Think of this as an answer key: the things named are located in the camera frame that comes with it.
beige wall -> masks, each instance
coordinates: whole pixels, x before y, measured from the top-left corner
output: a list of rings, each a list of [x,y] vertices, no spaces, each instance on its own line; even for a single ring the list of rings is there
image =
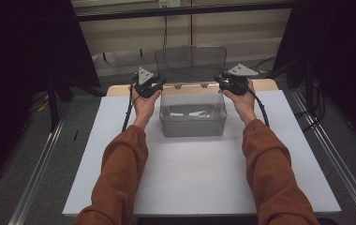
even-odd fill
[[[190,0],[182,0],[188,6]],[[196,6],[237,4],[246,0],[216,1],[193,0]],[[77,13],[123,11],[158,8],[158,1],[99,7],[76,8]],[[193,44],[254,43],[254,40],[271,39],[271,54],[277,51],[277,38],[283,36],[290,9],[214,13],[168,17],[168,46]],[[138,49],[157,49],[163,45],[164,18],[124,19],[102,22],[81,22],[90,53],[117,52]]]

sleeve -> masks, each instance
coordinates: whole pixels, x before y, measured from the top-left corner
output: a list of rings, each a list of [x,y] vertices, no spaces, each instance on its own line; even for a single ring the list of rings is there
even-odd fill
[[[259,224],[319,224],[298,188],[287,147],[260,120],[251,121],[243,135],[246,178]]]
[[[129,224],[135,195],[148,158],[144,131],[130,126],[106,147],[101,174],[75,224]]]

person's left hand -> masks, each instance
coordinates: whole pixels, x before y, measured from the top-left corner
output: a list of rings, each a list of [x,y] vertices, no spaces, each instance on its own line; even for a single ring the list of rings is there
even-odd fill
[[[149,119],[155,111],[155,102],[161,95],[161,91],[156,91],[151,97],[141,97],[135,88],[132,89],[132,101],[134,102],[135,114],[137,115],[134,125],[145,129]]]

wall outlet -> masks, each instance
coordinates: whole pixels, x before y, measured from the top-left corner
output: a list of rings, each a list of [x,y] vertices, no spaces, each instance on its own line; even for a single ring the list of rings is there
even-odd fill
[[[180,7],[180,6],[181,6],[181,0],[170,0],[171,8]]]
[[[170,7],[170,0],[158,0],[158,6],[160,8],[169,8]]]

person's right hand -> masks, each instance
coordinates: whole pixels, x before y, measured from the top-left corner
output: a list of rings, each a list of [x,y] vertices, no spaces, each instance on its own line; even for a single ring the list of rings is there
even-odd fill
[[[248,87],[254,92],[254,85],[251,80],[248,79]],[[228,90],[223,91],[224,95],[233,101],[234,108],[240,115],[240,119],[247,125],[249,122],[257,119],[254,113],[254,101],[255,98],[248,92],[245,92],[242,96],[236,96]]]

